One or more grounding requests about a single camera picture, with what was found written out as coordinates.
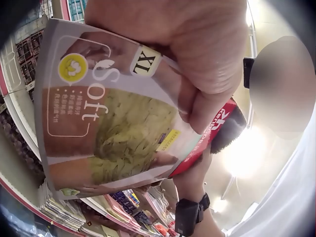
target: hand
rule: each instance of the hand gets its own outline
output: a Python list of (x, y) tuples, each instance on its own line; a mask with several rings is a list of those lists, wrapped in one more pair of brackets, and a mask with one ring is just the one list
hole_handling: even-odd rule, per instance
[(173, 177), (179, 199), (185, 198), (194, 202), (201, 201), (205, 194), (203, 188), (204, 178), (211, 162), (212, 154), (210, 154), (210, 147), (208, 147), (189, 170)]
[(199, 134), (240, 84), (245, 18), (245, 0), (93, 0), (85, 11), (86, 24), (161, 45), (174, 56), (197, 90), (189, 93), (190, 108), (181, 116)]

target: red item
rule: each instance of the red item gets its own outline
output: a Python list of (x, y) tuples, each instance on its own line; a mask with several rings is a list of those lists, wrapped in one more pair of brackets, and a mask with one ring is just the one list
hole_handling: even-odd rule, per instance
[(169, 233), (169, 235), (170, 235), (171, 237), (177, 236), (177, 233), (176, 233), (173, 229), (169, 229), (169, 230), (168, 230), (168, 233)]
[(213, 140), (218, 131), (221, 129), (222, 124), (228, 118), (230, 113), (235, 109), (236, 105), (237, 104), (232, 99), (230, 99), (224, 105), (224, 107), (217, 113), (209, 127), (205, 129), (197, 145), (184, 159), (184, 161), (182, 161), (178, 165), (178, 167), (172, 172), (170, 177), (185, 172), (194, 164), (194, 162), (200, 157), (205, 148), (208, 146), (208, 144)]
[(167, 230), (162, 225), (155, 225), (156, 230), (158, 230), (163, 236), (167, 235)]

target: cotton flower icon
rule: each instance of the cotton flower icon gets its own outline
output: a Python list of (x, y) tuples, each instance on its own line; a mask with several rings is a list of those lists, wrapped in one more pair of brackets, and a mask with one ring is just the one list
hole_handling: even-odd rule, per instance
[(80, 64), (75, 61), (70, 59), (67, 63), (66, 63), (66, 74), (68, 76), (75, 76), (76, 74), (81, 72), (81, 66)]

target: package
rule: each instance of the package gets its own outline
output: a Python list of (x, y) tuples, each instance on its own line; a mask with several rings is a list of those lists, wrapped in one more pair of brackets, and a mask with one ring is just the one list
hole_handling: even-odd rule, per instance
[(236, 107), (228, 101), (199, 135), (179, 115), (188, 83), (174, 61), (151, 48), (50, 19), (37, 62), (34, 107), (54, 195), (116, 193), (187, 170)]

